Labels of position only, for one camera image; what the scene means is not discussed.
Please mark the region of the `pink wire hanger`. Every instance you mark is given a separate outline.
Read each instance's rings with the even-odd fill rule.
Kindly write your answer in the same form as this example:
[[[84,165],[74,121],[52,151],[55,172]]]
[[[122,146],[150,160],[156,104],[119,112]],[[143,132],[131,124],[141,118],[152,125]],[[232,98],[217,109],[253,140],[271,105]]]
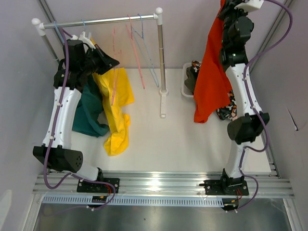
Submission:
[[[145,83],[144,83],[144,79],[143,79],[143,75],[142,75],[142,71],[141,71],[140,61],[139,61],[139,57],[138,57],[137,50],[136,50],[135,40],[134,40],[134,37],[133,37],[132,20],[131,20],[131,17],[129,15],[127,15],[127,17],[128,17],[128,21],[130,23],[130,27],[128,25],[126,25],[126,29],[127,29],[128,36],[129,36],[129,39],[130,39],[130,43],[131,43],[131,46],[132,46],[132,49],[133,49],[133,52],[134,52],[135,60],[136,60],[136,63],[137,63],[142,88],[145,89]]]
[[[116,58],[117,56],[117,52],[116,52],[116,28],[113,27],[113,31],[112,31],[112,42],[113,42],[113,53],[114,53],[114,59]],[[115,95],[116,95],[116,85],[117,85],[117,73],[116,73],[116,67],[118,65],[116,65],[114,68],[113,68],[113,71],[114,71],[114,75],[113,75],[113,92],[112,92],[112,101],[111,101],[111,105],[114,104],[114,100],[115,100]]]

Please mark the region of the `yellow shorts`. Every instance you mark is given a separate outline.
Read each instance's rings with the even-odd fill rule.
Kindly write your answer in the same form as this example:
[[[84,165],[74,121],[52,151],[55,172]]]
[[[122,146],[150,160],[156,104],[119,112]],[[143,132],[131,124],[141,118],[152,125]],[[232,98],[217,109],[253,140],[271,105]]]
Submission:
[[[122,107],[134,102],[133,91],[124,68],[116,69],[117,85],[114,104],[111,105],[113,92],[113,69],[103,75],[93,73],[93,79],[103,96],[103,112],[98,121],[109,126],[108,138],[104,141],[104,149],[109,156],[119,155],[129,145],[130,116],[122,111]]]

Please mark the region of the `olive green shorts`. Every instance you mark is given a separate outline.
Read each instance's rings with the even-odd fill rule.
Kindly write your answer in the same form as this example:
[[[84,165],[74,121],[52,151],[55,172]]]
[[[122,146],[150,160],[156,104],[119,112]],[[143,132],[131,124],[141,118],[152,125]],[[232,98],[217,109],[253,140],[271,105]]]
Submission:
[[[186,68],[187,79],[184,80],[184,85],[187,87],[187,89],[192,94],[194,94],[194,90],[195,90],[195,86],[196,86],[196,82],[197,82],[197,78],[198,78],[198,73],[199,73],[199,71],[193,66]]]

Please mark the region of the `camouflage orange black shorts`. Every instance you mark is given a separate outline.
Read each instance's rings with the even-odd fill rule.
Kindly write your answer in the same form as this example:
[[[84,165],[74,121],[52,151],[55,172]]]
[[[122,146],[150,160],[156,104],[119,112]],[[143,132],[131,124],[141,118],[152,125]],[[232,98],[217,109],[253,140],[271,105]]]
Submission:
[[[200,71],[201,63],[199,61],[192,60],[191,66],[195,67],[198,71]],[[237,118],[237,105],[236,105],[236,100],[235,100],[234,93],[232,90],[228,93],[228,97],[229,97],[230,103],[225,107],[217,109],[216,113],[220,120],[233,121]]]

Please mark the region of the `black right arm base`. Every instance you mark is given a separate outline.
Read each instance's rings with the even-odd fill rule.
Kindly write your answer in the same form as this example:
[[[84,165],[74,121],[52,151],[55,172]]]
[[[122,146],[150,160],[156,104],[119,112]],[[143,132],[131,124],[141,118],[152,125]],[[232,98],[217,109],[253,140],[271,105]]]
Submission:
[[[205,189],[206,195],[239,195],[248,196],[249,189],[244,176],[240,174],[239,177],[229,177],[225,169],[219,180],[204,180],[199,186]]]

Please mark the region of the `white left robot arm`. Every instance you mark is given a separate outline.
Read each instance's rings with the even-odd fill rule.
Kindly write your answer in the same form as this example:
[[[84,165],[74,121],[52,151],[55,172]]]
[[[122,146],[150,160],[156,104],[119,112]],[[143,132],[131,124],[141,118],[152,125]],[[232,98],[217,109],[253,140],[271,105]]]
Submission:
[[[94,73],[104,74],[119,64],[101,48],[85,38],[68,39],[65,58],[54,76],[54,102],[50,124],[42,145],[33,148],[33,156],[44,169],[63,171],[87,179],[93,192],[104,188],[98,167],[83,162],[83,153],[72,150],[71,133],[77,105],[82,92]]]

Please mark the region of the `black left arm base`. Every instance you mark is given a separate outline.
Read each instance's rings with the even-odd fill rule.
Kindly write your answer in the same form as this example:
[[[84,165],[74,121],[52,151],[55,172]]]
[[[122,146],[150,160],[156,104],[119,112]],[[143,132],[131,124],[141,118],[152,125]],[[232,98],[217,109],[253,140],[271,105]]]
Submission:
[[[115,191],[112,189],[110,185],[100,184],[100,183],[92,183],[87,181],[78,181],[77,185],[77,192],[79,193],[118,193],[119,186],[120,186],[120,178],[106,178],[103,175],[103,171],[99,169],[97,181],[99,182],[106,182],[110,185],[113,185]]]

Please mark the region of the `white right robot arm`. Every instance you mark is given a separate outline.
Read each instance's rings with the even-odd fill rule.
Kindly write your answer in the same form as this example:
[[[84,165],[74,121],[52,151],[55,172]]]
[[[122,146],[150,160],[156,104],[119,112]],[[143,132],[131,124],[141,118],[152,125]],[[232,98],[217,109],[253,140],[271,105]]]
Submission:
[[[218,19],[223,22],[219,61],[231,84],[237,105],[237,119],[227,126],[232,141],[224,168],[227,178],[221,180],[219,185],[225,194],[237,189],[234,179],[242,178],[244,151],[263,132],[270,119],[269,114],[262,112],[255,97],[245,50],[254,29],[254,23],[247,15],[259,10],[262,5],[261,0],[227,0],[218,14]]]

